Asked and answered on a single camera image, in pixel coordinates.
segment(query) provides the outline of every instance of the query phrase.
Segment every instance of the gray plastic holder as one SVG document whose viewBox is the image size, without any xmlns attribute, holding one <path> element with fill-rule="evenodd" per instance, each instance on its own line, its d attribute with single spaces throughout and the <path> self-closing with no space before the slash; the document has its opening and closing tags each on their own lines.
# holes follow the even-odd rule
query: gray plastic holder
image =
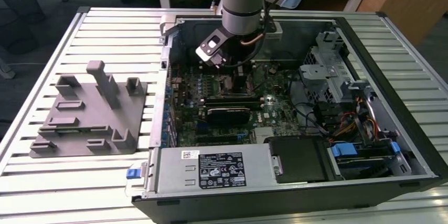
<svg viewBox="0 0 448 224">
<path fill-rule="evenodd" d="M 136 151 L 148 85 L 138 78 L 116 83 L 101 61 L 89 61 L 86 72 L 96 83 L 78 83 L 70 75 L 56 83 L 60 94 L 30 146 L 32 158 Z"/>
</svg>

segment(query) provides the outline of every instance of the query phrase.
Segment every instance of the motherboard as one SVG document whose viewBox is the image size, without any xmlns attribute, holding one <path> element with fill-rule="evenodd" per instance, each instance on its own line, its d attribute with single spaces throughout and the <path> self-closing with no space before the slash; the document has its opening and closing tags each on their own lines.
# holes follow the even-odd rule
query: motherboard
<svg viewBox="0 0 448 224">
<path fill-rule="evenodd" d="M 292 70 L 253 63 L 242 80 L 193 67 L 177 66 L 172 73 L 177 147 L 254 144 L 301 134 L 288 90 Z"/>
</svg>

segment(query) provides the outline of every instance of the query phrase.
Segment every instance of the aluminum extrusion table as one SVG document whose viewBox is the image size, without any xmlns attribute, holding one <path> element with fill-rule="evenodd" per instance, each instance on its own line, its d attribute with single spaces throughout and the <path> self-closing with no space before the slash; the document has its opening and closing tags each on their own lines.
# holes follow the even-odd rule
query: aluminum extrusion table
<svg viewBox="0 0 448 224">
<path fill-rule="evenodd" d="M 162 53 L 158 43 L 162 15 L 212 15 L 197 9 L 90 8 L 77 13 L 0 144 L 0 222 L 9 223 L 150 223 L 132 206 L 125 171 L 148 158 L 150 118 Z M 421 125 L 442 158 L 448 158 L 448 86 L 388 20 L 374 13 L 274 12 L 344 16 L 385 77 Z M 138 152 L 132 155 L 32 159 L 29 145 L 45 120 L 58 75 L 73 73 L 80 82 L 89 60 L 106 63 L 116 81 L 138 77 L 148 82 Z M 213 221 L 208 223 L 446 223 L 445 186 L 410 193 L 356 210 Z"/>
</svg>

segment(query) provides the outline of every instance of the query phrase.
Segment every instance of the power supply label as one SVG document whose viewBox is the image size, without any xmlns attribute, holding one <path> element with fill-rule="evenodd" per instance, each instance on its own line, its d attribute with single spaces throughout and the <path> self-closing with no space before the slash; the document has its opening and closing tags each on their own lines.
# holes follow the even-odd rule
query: power supply label
<svg viewBox="0 0 448 224">
<path fill-rule="evenodd" d="M 242 152 L 198 155 L 198 186 L 201 189 L 245 186 Z"/>
</svg>

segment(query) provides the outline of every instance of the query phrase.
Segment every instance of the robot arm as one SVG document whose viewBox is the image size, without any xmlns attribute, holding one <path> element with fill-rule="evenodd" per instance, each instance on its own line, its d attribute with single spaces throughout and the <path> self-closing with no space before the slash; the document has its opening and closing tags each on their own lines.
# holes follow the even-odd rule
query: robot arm
<svg viewBox="0 0 448 224">
<path fill-rule="evenodd" d="M 264 0 L 221 0 L 222 1 L 222 26 L 217 28 L 208 38 L 201 42 L 198 48 L 196 49 L 196 54 L 201 60 L 209 65 L 216 66 L 230 66 L 228 65 L 228 52 L 225 52 L 222 46 L 229 43 L 229 40 L 242 41 L 244 39 L 257 40 L 261 38 L 264 40 L 264 33 L 260 30 L 260 16 L 264 6 Z M 281 6 L 288 8 L 294 8 L 301 0 L 266 0 L 272 5 L 280 3 Z M 244 62 L 241 55 L 233 57 L 238 62 Z"/>
</svg>

